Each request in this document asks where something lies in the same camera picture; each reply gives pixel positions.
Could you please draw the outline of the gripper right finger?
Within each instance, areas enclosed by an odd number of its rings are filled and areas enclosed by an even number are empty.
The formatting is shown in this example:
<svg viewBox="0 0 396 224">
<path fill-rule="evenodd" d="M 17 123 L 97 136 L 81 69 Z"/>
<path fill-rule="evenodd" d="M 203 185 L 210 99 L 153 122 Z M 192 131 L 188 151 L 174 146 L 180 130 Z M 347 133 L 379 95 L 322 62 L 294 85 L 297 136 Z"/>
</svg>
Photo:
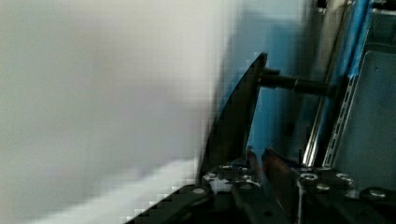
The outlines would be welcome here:
<svg viewBox="0 0 396 224">
<path fill-rule="evenodd" d="M 287 215 L 294 213 L 297 196 L 296 163 L 288 160 L 271 148 L 262 154 L 262 170 L 275 195 L 276 201 Z"/>
</svg>

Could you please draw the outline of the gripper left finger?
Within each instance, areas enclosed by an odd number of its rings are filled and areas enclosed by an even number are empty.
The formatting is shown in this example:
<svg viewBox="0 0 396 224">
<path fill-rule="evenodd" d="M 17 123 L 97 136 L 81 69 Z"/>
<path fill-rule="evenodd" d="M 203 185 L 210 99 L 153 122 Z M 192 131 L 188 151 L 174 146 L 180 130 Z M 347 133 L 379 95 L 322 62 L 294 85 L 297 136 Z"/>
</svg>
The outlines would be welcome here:
<svg viewBox="0 0 396 224">
<path fill-rule="evenodd" d="M 246 189 L 255 194 L 258 200 L 262 200 L 265 197 L 262 188 L 262 170 L 256 154 L 252 151 L 252 146 L 246 149 L 246 156 L 246 164 L 248 166 Z"/>
</svg>

